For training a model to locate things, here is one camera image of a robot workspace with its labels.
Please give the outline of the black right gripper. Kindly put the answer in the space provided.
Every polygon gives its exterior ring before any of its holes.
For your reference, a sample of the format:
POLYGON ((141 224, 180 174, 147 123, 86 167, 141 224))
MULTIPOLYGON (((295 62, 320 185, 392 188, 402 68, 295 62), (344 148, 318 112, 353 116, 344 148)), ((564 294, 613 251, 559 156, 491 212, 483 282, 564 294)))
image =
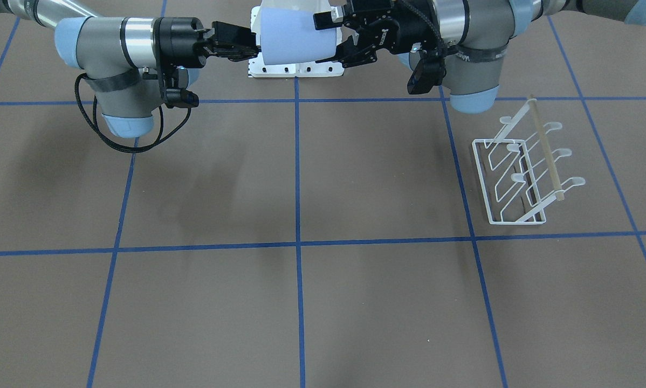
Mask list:
POLYGON ((213 22, 207 29, 194 17, 159 17, 153 21, 153 52, 156 70, 170 65, 200 69, 207 57, 246 61, 261 49, 247 27, 213 22))

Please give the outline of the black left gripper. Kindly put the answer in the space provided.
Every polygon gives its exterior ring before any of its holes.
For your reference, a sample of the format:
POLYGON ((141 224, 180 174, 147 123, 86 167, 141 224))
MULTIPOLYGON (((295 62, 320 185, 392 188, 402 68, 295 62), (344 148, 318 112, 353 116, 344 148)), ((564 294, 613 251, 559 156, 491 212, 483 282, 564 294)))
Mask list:
POLYGON ((316 30, 345 25, 356 33, 337 46, 332 57, 315 63, 338 62, 353 68, 377 61, 376 51, 392 54, 411 51, 415 44, 425 51, 437 47, 437 13, 432 1, 348 1, 344 8, 313 14, 316 30))

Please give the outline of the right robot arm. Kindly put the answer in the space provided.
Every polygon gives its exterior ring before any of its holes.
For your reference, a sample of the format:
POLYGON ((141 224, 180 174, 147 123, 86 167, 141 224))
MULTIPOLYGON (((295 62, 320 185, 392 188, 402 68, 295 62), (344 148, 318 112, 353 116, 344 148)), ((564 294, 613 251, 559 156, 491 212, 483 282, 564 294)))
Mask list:
POLYGON ((125 139, 153 130, 162 105, 197 107, 188 86, 209 57, 239 62, 259 53, 247 27, 206 29, 192 17, 104 17, 75 1, 0 1, 0 14, 53 30, 59 56, 84 72, 109 130, 125 139))

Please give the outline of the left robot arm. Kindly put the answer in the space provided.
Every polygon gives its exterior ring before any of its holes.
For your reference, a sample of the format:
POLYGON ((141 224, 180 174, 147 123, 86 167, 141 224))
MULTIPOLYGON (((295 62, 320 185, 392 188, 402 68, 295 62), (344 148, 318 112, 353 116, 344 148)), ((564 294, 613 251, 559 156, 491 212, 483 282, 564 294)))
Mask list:
POLYGON ((443 86, 453 109, 479 114, 498 95, 510 41, 562 11, 646 25, 646 1, 347 1, 315 13, 313 23, 353 30, 328 61, 353 68, 388 51, 411 68, 409 95, 443 86))

